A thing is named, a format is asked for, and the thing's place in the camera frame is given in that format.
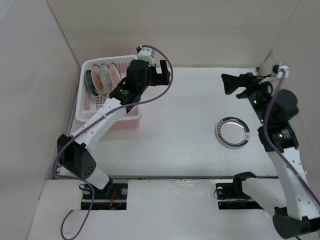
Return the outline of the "green red rimmed plate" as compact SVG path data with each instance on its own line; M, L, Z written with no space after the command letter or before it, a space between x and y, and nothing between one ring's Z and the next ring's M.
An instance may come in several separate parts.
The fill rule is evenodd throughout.
M250 128L240 118L224 117L215 127L218 140L230 148L242 148L250 140Z

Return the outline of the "orange sunburst plate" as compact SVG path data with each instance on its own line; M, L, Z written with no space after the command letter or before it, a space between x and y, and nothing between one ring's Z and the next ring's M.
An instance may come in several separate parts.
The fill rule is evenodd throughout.
M107 93L104 90L104 85L100 75L100 67L97 64L94 64L91 67L91 78L97 93L101 96L106 96Z
M113 89L115 89L118 84L122 81L121 73L115 63L111 63L109 67L109 74L111 78L111 83Z

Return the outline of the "white plate grey rim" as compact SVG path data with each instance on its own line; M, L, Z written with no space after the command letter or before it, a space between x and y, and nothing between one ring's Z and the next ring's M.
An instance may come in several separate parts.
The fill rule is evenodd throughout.
M109 95L115 89L115 85L113 79L111 78L110 68L105 63L100 65L100 77L103 90L107 95Z

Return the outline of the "blue floral plate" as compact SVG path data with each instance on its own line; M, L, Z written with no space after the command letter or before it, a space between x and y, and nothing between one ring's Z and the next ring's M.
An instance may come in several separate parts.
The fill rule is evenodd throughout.
M92 80L92 72L91 72L91 70L87 70L85 72L84 82L85 82L86 88L90 91L90 93L92 95L94 95L94 96L98 96L99 95L96 92L96 88L95 88L93 80Z

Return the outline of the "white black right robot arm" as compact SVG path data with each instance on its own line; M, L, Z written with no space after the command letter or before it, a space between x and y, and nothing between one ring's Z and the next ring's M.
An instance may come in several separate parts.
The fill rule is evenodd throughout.
M247 99L260 120L258 137L277 172L284 198L266 188L250 171L236 174L232 181L217 181L214 196L227 208L256 202L270 215L283 239L318 232L320 201L308 184L299 142L290 125L290 119L299 112L296 95L280 86L273 88L266 77L252 73L222 74L221 78L227 95L243 88L237 98Z

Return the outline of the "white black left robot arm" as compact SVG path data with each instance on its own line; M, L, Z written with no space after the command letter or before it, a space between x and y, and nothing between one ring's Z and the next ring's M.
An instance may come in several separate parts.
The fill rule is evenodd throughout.
M142 104L141 96L149 86L170 87L173 68L168 60L160 61L161 73L146 61L132 60L126 76L110 93L93 117L70 136L57 140L57 162L78 179L90 184L102 199L111 195L113 180L97 166L92 154L102 136L130 110Z

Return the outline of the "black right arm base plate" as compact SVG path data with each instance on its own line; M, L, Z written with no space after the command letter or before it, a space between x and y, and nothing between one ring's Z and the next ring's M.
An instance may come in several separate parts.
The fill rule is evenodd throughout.
M232 181L215 182L214 198L219 210L262 210L263 208L250 196L238 191Z

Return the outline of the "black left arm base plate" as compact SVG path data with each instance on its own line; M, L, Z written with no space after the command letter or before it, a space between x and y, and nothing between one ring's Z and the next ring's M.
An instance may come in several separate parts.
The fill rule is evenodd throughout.
M92 201L92 190L88 184L80 184L82 191L81 210L88 210ZM127 209L128 184L125 182L114 183L111 190L105 195L102 190L95 187L92 210L122 211Z

